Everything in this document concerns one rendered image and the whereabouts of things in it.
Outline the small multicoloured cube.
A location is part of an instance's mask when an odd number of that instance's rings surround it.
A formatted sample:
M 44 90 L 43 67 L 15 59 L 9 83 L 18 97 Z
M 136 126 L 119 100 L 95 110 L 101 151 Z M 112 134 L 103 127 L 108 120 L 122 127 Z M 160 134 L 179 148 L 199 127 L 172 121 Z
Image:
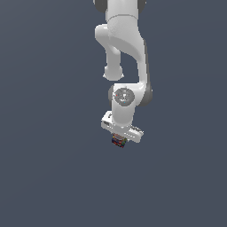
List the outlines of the small multicoloured cube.
M 127 142 L 127 138 L 126 137 L 122 137 L 118 134 L 114 134 L 112 137 L 112 143 L 123 148 L 125 146 Z

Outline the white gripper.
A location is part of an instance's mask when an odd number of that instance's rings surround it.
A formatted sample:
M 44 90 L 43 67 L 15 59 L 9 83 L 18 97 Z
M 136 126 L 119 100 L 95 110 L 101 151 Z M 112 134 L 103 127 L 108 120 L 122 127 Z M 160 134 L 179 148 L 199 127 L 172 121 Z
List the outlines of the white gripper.
M 127 127 L 118 127 L 113 122 L 113 115 L 111 111 L 107 111 L 101 119 L 101 127 L 110 131 L 118 140 L 126 138 L 128 141 L 139 143 L 141 137 L 144 135 L 144 132 L 141 129 L 132 125 Z

